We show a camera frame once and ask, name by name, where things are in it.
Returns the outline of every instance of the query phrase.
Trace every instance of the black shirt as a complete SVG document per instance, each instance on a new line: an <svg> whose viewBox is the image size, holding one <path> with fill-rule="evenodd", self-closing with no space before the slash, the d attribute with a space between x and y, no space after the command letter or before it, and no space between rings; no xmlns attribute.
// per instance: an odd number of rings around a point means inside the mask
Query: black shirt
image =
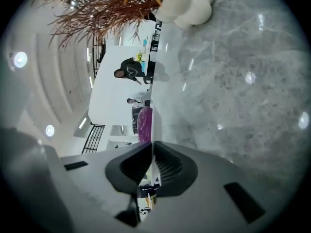
<svg viewBox="0 0 311 233"><path fill-rule="evenodd" d="M124 76L127 79L136 81L135 77L144 77L145 74L141 71L141 64L134 61L133 58L127 59L121 63L121 69L124 71Z"/></svg>

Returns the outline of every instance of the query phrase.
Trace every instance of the metal railing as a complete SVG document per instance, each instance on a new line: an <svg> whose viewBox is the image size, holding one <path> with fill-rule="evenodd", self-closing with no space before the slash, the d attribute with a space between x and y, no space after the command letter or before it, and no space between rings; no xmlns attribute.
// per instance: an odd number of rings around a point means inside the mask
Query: metal railing
<svg viewBox="0 0 311 233"><path fill-rule="evenodd" d="M98 36L93 35L93 48L92 48L92 58L93 58L93 72L94 78L96 78L99 66L102 59L106 53L106 38L98 38Z"/></svg>
<svg viewBox="0 0 311 233"><path fill-rule="evenodd" d="M93 125L93 128L86 139L86 143L84 144L81 154L96 153L104 128L104 125Z"/></svg>

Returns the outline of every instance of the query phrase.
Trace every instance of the black rectangular slot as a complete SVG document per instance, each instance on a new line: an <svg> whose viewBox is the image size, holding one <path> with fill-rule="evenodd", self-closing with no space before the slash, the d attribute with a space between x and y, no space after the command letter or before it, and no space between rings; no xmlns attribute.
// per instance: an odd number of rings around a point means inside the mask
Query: black rectangular slot
<svg viewBox="0 0 311 233"><path fill-rule="evenodd" d="M86 165L88 165L88 163L86 163L85 161L79 161L79 162L64 165L64 167L67 171L69 171L69 170L77 169L77 168L80 168Z"/></svg>
<svg viewBox="0 0 311 233"><path fill-rule="evenodd" d="M265 214L265 211L259 204L238 183L226 184L224 188L248 223L255 221Z"/></svg>

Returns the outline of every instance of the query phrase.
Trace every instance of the gray marble surface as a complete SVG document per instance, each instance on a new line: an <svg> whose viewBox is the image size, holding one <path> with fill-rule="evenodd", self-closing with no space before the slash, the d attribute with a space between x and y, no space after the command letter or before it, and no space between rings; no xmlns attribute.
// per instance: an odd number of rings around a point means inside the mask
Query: gray marble surface
<svg viewBox="0 0 311 233"><path fill-rule="evenodd" d="M163 24L154 140L220 155L291 194L310 160L311 55L282 0L215 0L204 25Z"/></svg>

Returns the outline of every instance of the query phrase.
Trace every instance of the heart logo on shirt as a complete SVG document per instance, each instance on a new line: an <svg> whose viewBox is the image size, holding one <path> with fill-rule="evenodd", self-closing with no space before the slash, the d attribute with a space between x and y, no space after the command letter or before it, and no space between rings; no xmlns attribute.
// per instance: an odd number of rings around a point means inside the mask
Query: heart logo on shirt
<svg viewBox="0 0 311 233"><path fill-rule="evenodd" d="M133 78L138 74L138 72L134 68L131 68L131 67L127 67L127 72L130 78Z"/></svg>

